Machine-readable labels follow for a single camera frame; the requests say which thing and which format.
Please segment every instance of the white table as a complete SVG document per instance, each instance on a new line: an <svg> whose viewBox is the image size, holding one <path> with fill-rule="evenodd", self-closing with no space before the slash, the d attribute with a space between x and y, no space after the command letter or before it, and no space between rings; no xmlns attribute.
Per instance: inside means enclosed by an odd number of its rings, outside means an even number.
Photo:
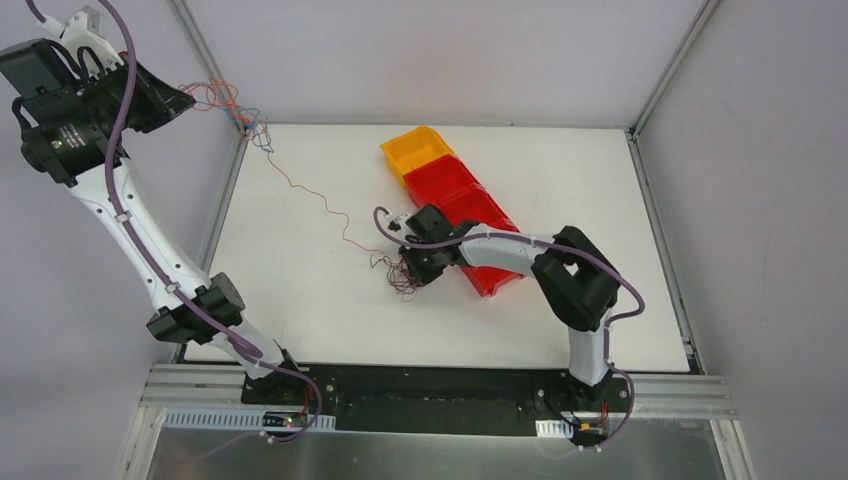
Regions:
<svg viewBox="0 0 848 480"><path fill-rule="evenodd" d="M380 144L412 127L275 125L273 160L295 182L350 214L348 237L396 256L375 230L375 205L413 211ZM644 295L647 310L612 330L611 357L631 370L686 371L659 255L630 152L619 130L435 127L527 233L582 229ZM456 268L403 302L384 267L342 242L344 219L289 188L250 147L212 272L225 271L257 328L300 362L562 368L566 327L533 279L480 298ZM635 302L622 289L616 311ZM188 360L224 360L190 345Z"/></svg>

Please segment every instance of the white wall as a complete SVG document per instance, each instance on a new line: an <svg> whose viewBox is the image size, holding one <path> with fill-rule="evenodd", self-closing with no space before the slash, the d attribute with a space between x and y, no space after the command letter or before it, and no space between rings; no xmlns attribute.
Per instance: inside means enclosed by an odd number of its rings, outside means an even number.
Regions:
<svg viewBox="0 0 848 480"><path fill-rule="evenodd" d="M702 0L193 0L288 123L628 126Z"/></svg>
<svg viewBox="0 0 848 480"><path fill-rule="evenodd" d="M760 478L848 468L848 2L727 0L643 135Z"/></svg>
<svg viewBox="0 0 848 480"><path fill-rule="evenodd" d="M84 4L37 3L60 19ZM203 79L164 1L114 3L154 74ZM0 22L2 48L43 36L23 0L5 2ZM123 46L111 19L103 28ZM145 289L106 231L21 156L15 96L0 78L0 478L111 478L150 363L169 350L145 329ZM232 133L224 116L190 112L124 136L162 223L195 258Z"/></svg>

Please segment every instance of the cable clip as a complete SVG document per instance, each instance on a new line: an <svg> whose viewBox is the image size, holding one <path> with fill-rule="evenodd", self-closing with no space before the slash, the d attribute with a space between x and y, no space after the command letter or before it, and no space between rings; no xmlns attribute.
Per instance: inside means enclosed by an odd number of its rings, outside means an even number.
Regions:
<svg viewBox="0 0 848 480"><path fill-rule="evenodd" d="M126 223L130 220L130 218L132 218L132 213L129 210L120 215L115 215L115 220L118 223Z"/></svg>

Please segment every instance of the purple hose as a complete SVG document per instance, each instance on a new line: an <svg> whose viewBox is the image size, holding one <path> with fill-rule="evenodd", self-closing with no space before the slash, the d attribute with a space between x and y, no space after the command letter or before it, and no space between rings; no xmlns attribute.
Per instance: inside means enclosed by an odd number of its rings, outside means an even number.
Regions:
<svg viewBox="0 0 848 480"><path fill-rule="evenodd" d="M126 46L127 46L127 55L126 55L127 56L127 64L128 64L127 85L124 88L124 96L121 100L121 106L118 109L118 115L115 118L115 124L114 124L114 127L112 128L112 133L109 135L109 143L106 147L106 160L105 160L105 165L106 165L106 190L109 193L109 202L112 204L112 207L115 209L116 214L121 215L121 214L125 214L127 212L126 212L126 210L124 210L124 206L121 204L121 197L120 197L120 195L118 195L118 190L115 186L115 154L118 150L118 143L121 141L121 132L124 129L124 124L127 120L127 114L129 113L130 105L132 104L133 93L135 92L136 76L138 74L138 61L136 59L135 44L133 43L132 35L130 35L129 28L127 27L127 24L124 22L124 19L121 17L121 15L118 13L118 11L115 9L115 7L112 6L112 4L108 0L98 0L98 1L109 12L109 14L112 16L112 18L115 19L115 23L118 25L118 28L121 30L121 35L124 37L124 43L126 43ZM44 15L42 15L41 12L38 11L38 8L35 6L34 0L27 0L27 6L29 6L30 11L32 11L33 15L35 15L35 17L38 19L38 21L43 23L46 20L46 17L44 17ZM161 265L159 265L159 263L156 261L156 259L153 257L153 255L150 254L150 251L144 245L144 242L142 242L141 238L138 235L138 232L136 231L135 227L132 225L132 221L127 220L127 221L123 222L122 225L124 226L124 229L126 230L127 235L130 237L130 241L132 241L133 245L135 245L139 254L144 258L144 261L147 262L147 264L150 266L150 268L153 270L153 272L156 274L156 276L165 285L172 285L174 282L171 280L170 277L168 277L168 274L162 269ZM318 388L318 385L316 385L315 382L311 378L307 377L306 375L303 375L300 372L281 368L277 365L271 365L267 362L263 362L263 361L259 360L262 357L262 351L259 350L259 348L257 348L256 345L253 345L249 340L247 340L243 336L241 336L238 333L228 329L223 324L221 324L220 322L218 322L217 320L212 318L211 315L209 315L208 313L203 311L203 309L201 309L199 306L195 305L195 303L192 302L191 299L185 293L183 293L181 290L179 290L179 289L175 290L174 295L182 303L184 303L186 305L186 307L189 308L189 310L191 310L194 314L196 314L198 317L200 317L200 319L202 319L207 324L211 325L213 328L215 328L219 332L226 335L230 344L233 346L233 349L236 352L238 352L238 354L241 355L245 360L247 360L251 363L254 363L256 365L259 365L263 368L267 368L269 370L273 370L273 371L282 373L284 375L288 375L288 376L297 378L299 380L302 380L302 381L306 382L310 387L312 387L312 391L315 392L315 397L318 401L318 405L316 407L315 414L312 416L311 419L309 419L309 421L306 423L306 425L303 426L303 428L301 428L300 430L298 430L294 434L286 437L285 439L280 440L281 442L283 442L283 441L288 442L288 441L291 441L291 440L294 440L294 439L300 437L301 435L303 435L306 432L306 430L308 430L309 428L311 428L315 424L315 422L318 420L318 415L321 414L321 410L323 409L324 402L323 402L323 398L321 396L321 389ZM212 453L215 453L218 450L219 449L215 449L211 453L207 452L207 454L211 455Z"/></svg>
<svg viewBox="0 0 848 480"><path fill-rule="evenodd" d="M521 242L521 243L527 243L527 244L534 245L534 246L552 248L554 250L559 250L561 252L569 253L571 255L576 255L580 258L583 258L583 259L589 261L590 263L592 263L592 265L596 266L597 268L599 268L601 271L603 271L604 273L606 273L610 277L612 277L616 282L621 284L628 292L630 292L630 294L633 295L633 298L636 300L636 304L637 304L636 308L634 310L629 311L629 312L623 312L623 313L613 315L610 318L608 318L607 321L604 323L604 362L607 364L607 367L609 367L609 369L613 373L624 377L624 381L627 382L627 389L630 391L630 404L627 407L627 411L624 413L624 418L621 420L621 423L610 434L610 436L607 437L606 440L604 440L603 442L601 442L598 445L598 447L603 447L610 440L612 440L615 436L618 435L618 432L630 420L630 416L633 413L634 397L636 395L635 395L634 388L633 388L634 387L633 379L630 378L630 375L627 372L625 372L624 370L620 370L618 368L615 368L614 364L609 361L609 344L610 344L610 342L609 342L609 327L613 322L616 322L616 321L621 320L623 318L635 317L636 315L639 315L639 314L641 314L642 312L645 311L645 299L642 298L642 295L639 293L639 291L636 290L636 287L634 287L630 282L625 280L624 277L622 277L621 274L616 272L612 267L610 267L606 263L602 262L601 260L599 260L594 255L586 253L583 250L578 250L576 248L566 247L564 245L557 245L555 243L545 242L545 241L542 241L542 240L535 240L535 239L527 238L524 235L520 235L520 234L517 234L517 233L509 233L509 232L475 233L475 234L472 234L472 235L466 235L464 237L459 237L459 238L455 238L453 240L448 240L446 242L439 242L439 243L412 243L412 242L407 242L405 240L397 238L394 235L392 235L388 230L386 230L385 227L383 227L383 225L380 223L380 214L381 213L383 215L388 215L389 211L385 207L376 207L374 209L374 224L377 226L377 230L379 230L380 233L384 237L386 237L387 239L391 240L392 242L394 242L398 245L401 245L401 246L404 246L404 247L407 247L407 248L417 248L417 249L421 249L421 250L434 250L434 249L437 249L437 248L450 247L450 246L453 246L453 245L460 244L462 242L466 242L468 240L475 240L475 239L478 239L478 238L505 238L507 240L513 240L513 241L517 241L517 242Z"/></svg>

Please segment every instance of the purple cable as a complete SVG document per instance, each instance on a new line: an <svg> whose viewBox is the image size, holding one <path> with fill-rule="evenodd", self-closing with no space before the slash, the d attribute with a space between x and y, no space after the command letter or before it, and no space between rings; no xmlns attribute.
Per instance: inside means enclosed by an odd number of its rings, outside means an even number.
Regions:
<svg viewBox="0 0 848 480"><path fill-rule="evenodd" d="M112 207L115 209L116 214L121 215L127 213L124 210L124 206L121 204L121 197L118 195L118 190L115 186L115 154L118 151L118 143L121 140L121 132L123 131L124 124L127 120L127 115L129 113L130 105L132 104L133 93L135 92L135 83L136 76L138 74L138 61L136 60L135 53L135 44L132 40L132 35L130 35L129 27L124 22L124 19L118 13L114 6L108 0L98 0L101 5L109 12L112 18L115 20L115 23L118 25L118 28L121 30L121 35L124 37L124 43L127 46L127 85L124 88L124 96L121 100L121 106L118 109L118 115L115 118L115 124L112 128L112 133L109 135L109 143L106 147L106 190L109 193L109 201L112 204ZM29 6L30 11L32 11L33 15L40 22L44 22L46 17L39 12L38 8L35 6L34 0L26 0L27 6ZM135 245L136 249L138 249L139 254L144 258L144 261L150 266L156 276L165 284L172 285L174 282L168 277L168 274L162 269L153 255L150 254L150 251L142 242L141 237L139 237L138 232L135 227L132 225L131 220L128 219L122 223L124 229L127 232L127 235L130 237L133 245ZM191 299L183 293L181 290L177 289L174 291L174 295L186 305L194 314L200 317L201 320L211 325L213 328L218 330L227 336L230 344L233 346L233 349L238 352L244 359L247 361L259 365L263 368L267 368L269 370L273 370L284 375L288 375L299 380L306 382L310 387L312 387L312 391L315 392L315 397L318 401L317 408L315 410L315 414L312 418L296 433L286 437L282 441L291 441L294 440L301 435L303 435L306 430L311 428L315 422L318 420L318 415L321 414L321 410L324 406L323 398L321 396L321 389L318 388L318 385L312 381L311 378L303 375L300 372L296 372L293 370L288 370L285 368L281 368L277 365L271 365L267 362L263 362L259 360L262 357L262 351L253 345L249 340L239 335L238 333L228 329L223 324L212 318L211 315L203 311L198 305L191 301Z"/></svg>
<svg viewBox="0 0 848 480"><path fill-rule="evenodd" d="M524 235L520 235L520 234L517 234L517 233L509 233L509 232L475 233L475 234L472 234L472 235L466 235L464 237L459 237L459 238L455 238L453 240L448 240L446 242L439 242L439 243L412 243L412 242L407 242L405 240L397 238L394 235L392 235L388 230L386 230L385 227L383 227L383 225L380 223L379 214L381 214L381 213L383 215L388 215L389 211L385 207L376 207L374 209L374 224L377 226L377 230L379 230L380 233L384 237L386 237L387 239L391 240L392 242L394 242L398 245L401 245L401 246L404 246L404 247L407 247L407 248L417 248L417 249L420 249L420 250L434 250L434 249L437 249L437 248L450 247L450 246L453 246L453 245L460 244L462 242L466 242L468 240L475 240L475 239L478 239L478 238L504 238L504 239L507 239L507 240L513 240L513 241L517 241L517 242L521 242L521 243L527 243L527 244L530 244L530 245L533 245L533 246L552 248L554 250L559 250L561 252L569 253L571 255L576 255L576 256L583 258L583 259L589 261L590 263L592 263L592 265L596 266L597 268L602 270L604 273L606 273L607 275L612 277L616 282L621 284L628 292L630 292L630 294L636 300L636 304L637 304L636 308L634 310L629 311L629 312L623 312L623 313L619 313L619 314L611 316L604 323L604 327L603 327L604 328L604 363L607 364L607 367L613 373L620 375L624 378L624 381L627 383L627 389L630 391L630 403L627 407L627 411L624 413L624 418L621 420L621 423L618 424L618 427L610 434L609 437L607 437L606 440L604 440L603 442L598 444L598 447L600 448L600 447L605 446L610 440L612 440L614 437L616 437L618 435L618 432L621 431L622 427L624 427L624 425L627 424L628 421L630 421L630 416L633 413L634 397L636 395L635 395L635 391L634 391L633 379L630 378L630 375L627 372L625 372L624 370L620 370L618 368L615 368L615 365L612 362L609 361L609 343L610 343L610 341L609 341L610 340L609 339L609 327L613 322L616 322L616 321L621 320L623 318L635 317L636 315L639 315L639 314L641 314L642 312L645 311L645 299L642 298L642 295L639 293L638 290L636 290L636 287L634 287L630 282L625 280L624 277L622 277L621 274L616 272L612 267L610 267L606 263L602 262L601 260L599 260L594 255L586 253L583 250L578 250L576 248L566 247L564 245L557 245L555 243L545 242L543 240L535 240L535 239L527 238Z"/></svg>

